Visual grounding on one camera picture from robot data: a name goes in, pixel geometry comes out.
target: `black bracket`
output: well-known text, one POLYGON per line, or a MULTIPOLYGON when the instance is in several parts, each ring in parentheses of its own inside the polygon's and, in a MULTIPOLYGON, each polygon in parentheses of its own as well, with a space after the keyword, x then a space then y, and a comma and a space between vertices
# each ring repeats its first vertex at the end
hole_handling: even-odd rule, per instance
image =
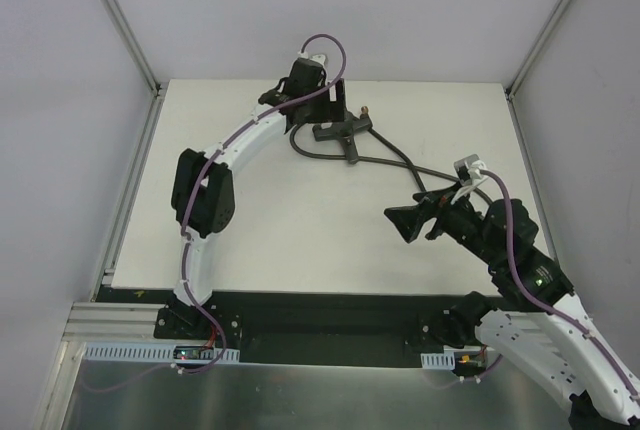
POLYGON ((346 112, 347 117, 344 122, 332 123, 327 128, 320 125, 313 126, 313 138, 316 142, 324 142, 327 140, 337 140, 342 147, 347 162, 350 164, 358 163, 360 159, 354 135, 356 133, 368 131, 373 127, 371 118, 367 112, 363 112, 360 117, 355 117, 351 112, 346 112))

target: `gray floor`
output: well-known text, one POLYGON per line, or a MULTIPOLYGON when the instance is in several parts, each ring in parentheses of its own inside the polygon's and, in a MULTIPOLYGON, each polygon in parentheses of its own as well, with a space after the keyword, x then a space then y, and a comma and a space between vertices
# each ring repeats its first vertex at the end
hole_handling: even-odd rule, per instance
MULTIPOLYGON (((124 381, 147 364, 84 362, 92 387, 124 381)), ((160 369, 120 390, 76 390, 65 428, 566 430, 566 415, 503 362, 480 385, 434 385, 452 375, 422 370, 219 366, 197 376, 160 369)))

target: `white table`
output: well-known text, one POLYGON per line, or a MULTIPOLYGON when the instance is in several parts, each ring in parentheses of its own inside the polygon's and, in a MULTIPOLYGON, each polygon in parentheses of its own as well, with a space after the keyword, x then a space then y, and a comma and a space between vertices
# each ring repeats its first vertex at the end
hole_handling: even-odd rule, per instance
MULTIPOLYGON (((178 279, 181 239, 170 206, 176 162, 187 147, 222 140, 248 119, 272 81, 171 81, 158 121, 112 286, 169 289, 178 279)), ((351 82, 349 109, 368 105, 375 128, 417 165, 453 173, 453 162, 477 153, 501 175, 539 223, 502 87, 498 84, 351 82)), ((316 143, 309 128, 298 143, 316 143)), ((361 155, 396 158, 368 134, 361 155)), ((427 188, 450 183, 423 177, 427 188)), ((440 237, 404 243, 384 217, 386 207, 411 205, 417 191, 407 170, 296 154, 288 136, 234 175, 236 213, 212 262, 216 289, 386 294, 496 295, 486 266, 440 237)), ((483 190, 499 198, 493 182, 483 190)), ((479 210, 486 205, 473 198, 479 210)), ((542 232, 538 247, 546 252, 542 232)))

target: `white backdrop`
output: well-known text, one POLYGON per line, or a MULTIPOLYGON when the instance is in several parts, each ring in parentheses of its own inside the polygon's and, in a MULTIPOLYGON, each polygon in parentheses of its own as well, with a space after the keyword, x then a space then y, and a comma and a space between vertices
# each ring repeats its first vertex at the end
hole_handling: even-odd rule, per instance
POLYGON ((0 427, 31 428, 149 92, 100 0, 0 0, 0 427))
POLYGON ((556 1, 119 0, 162 81, 280 77, 292 46, 329 32, 357 55, 352 80, 503 84, 556 1))
POLYGON ((516 96, 559 256, 640 372, 640 0, 576 0, 516 96))

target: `gray wall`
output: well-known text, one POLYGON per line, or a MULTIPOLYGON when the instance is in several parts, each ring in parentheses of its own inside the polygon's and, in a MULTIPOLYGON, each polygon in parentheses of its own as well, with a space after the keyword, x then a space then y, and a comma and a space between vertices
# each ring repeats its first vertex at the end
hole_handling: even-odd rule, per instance
POLYGON ((32 422, 150 94, 100 0, 0 0, 0 427, 32 422))
POLYGON ((505 84, 555 2, 120 0, 163 81, 280 77, 296 45, 329 32, 348 49, 353 80, 505 84))
POLYGON ((576 0, 515 107, 561 262, 640 372, 640 0, 576 0))

